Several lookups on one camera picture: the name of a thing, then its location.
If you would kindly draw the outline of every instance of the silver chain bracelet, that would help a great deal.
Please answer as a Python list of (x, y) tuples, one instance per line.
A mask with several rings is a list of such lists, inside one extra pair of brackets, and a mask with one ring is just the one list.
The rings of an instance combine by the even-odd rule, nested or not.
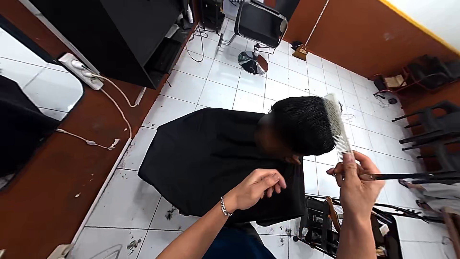
[(229, 216), (229, 217), (230, 217), (231, 215), (233, 215), (233, 213), (229, 213), (229, 212), (226, 210), (225, 204), (224, 204), (224, 198), (223, 198), (223, 197), (220, 198), (220, 208), (222, 209), (222, 212), (223, 212), (226, 216)]

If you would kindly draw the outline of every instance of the hand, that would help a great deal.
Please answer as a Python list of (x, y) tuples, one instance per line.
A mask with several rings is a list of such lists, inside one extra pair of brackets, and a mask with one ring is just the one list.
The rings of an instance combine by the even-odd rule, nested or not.
[(229, 213), (235, 210), (246, 210), (254, 206), (264, 197), (271, 197), (273, 190), (281, 192), (286, 188), (286, 181), (276, 169), (256, 169), (240, 184), (224, 195), (225, 208)]
[(340, 188), (340, 202), (344, 210), (344, 217), (356, 217), (357, 219), (369, 220), (372, 207), (385, 185), (384, 181), (362, 181), (359, 174), (380, 174), (369, 157), (357, 151), (353, 151), (358, 165), (350, 154), (344, 155), (343, 163), (338, 163), (335, 168), (327, 171), (334, 175)]

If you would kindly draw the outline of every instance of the chrome chair base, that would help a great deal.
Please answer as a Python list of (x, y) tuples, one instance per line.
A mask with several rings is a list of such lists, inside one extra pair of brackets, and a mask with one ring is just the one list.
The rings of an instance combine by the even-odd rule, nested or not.
[(263, 75), (268, 71), (268, 63), (260, 54), (254, 51), (243, 51), (238, 55), (238, 63), (246, 72), (253, 75)]

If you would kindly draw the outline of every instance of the black cabinet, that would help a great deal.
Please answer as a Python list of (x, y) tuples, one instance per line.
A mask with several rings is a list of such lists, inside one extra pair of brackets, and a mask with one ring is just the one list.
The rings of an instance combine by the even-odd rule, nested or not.
[(156, 88), (190, 30), (165, 38), (183, 0), (30, 0), (102, 74)]

